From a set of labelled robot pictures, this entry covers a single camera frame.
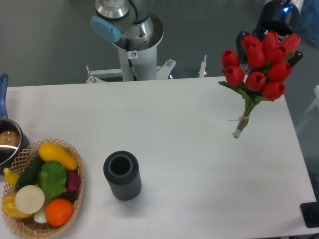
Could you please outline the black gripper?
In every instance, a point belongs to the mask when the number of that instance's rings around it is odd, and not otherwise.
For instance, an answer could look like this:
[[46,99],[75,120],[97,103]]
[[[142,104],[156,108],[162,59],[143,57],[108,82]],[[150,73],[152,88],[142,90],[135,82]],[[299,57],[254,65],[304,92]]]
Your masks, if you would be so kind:
[[[262,41],[268,32],[273,31],[278,33],[281,40],[294,32],[298,20],[298,0],[266,0],[252,35]],[[236,37],[237,55],[241,64],[247,64],[247,54],[241,43],[246,35],[251,33],[240,31]],[[294,67],[302,57],[303,53],[296,51],[290,59],[290,66]]]

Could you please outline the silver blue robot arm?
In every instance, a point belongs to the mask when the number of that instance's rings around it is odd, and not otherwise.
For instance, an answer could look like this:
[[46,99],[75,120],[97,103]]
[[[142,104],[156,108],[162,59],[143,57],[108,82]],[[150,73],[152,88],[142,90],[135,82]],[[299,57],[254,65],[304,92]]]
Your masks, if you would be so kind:
[[[294,32],[303,0],[266,0],[252,35],[263,40],[266,31],[274,31],[281,37]],[[141,43],[143,35],[132,33],[134,26],[150,24],[146,39],[155,33],[155,22],[151,20],[148,5],[144,0],[97,0],[96,15],[90,20],[91,27],[104,40],[114,43]]]

